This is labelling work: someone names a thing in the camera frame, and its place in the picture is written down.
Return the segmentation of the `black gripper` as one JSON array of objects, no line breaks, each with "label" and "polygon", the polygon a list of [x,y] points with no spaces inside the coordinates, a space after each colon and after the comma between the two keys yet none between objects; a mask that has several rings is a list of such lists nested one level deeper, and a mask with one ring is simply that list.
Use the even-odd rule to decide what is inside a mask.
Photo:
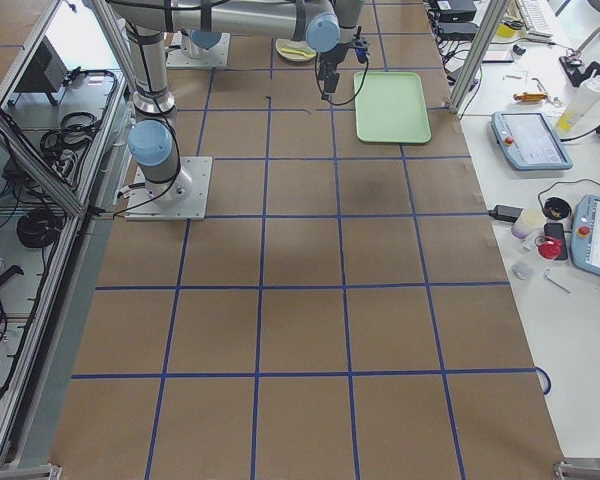
[{"label": "black gripper", "polygon": [[318,54],[316,79],[322,94],[336,92],[340,79],[338,67],[346,59],[348,51],[349,47],[334,47]]}]

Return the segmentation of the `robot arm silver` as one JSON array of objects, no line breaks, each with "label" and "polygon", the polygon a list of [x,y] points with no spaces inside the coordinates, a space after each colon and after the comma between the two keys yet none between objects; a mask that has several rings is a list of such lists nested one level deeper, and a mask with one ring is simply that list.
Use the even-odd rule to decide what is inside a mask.
[{"label": "robot arm silver", "polygon": [[222,39],[220,32],[207,32],[196,29],[181,31],[181,51],[193,59],[202,58],[205,53],[214,48]]},{"label": "robot arm silver", "polygon": [[329,102],[338,65],[350,50],[367,63],[360,36],[361,1],[110,1],[125,20],[136,92],[136,112],[168,117],[175,99],[167,80],[164,35],[181,30],[203,34],[259,35],[304,41],[317,53],[316,81]]}]

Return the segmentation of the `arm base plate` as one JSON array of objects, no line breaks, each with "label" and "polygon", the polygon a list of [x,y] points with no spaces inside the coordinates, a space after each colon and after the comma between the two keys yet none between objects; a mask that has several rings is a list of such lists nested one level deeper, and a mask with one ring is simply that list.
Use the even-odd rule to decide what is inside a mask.
[{"label": "arm base plate", "polygon": [[168,183],[149,183],[133,189],[128,198],[129,221],[203,220],[206,214],[213,160],[207,156],[183,156],[174,185],[160,198]]},{"label": "arm base plate", "polygon": [[172,70],[226,68],[229,45],[228,33],[223,33],[219,42],[208,49],[196,45],[181,32],[175,33],[167,47],[166,67]]}]

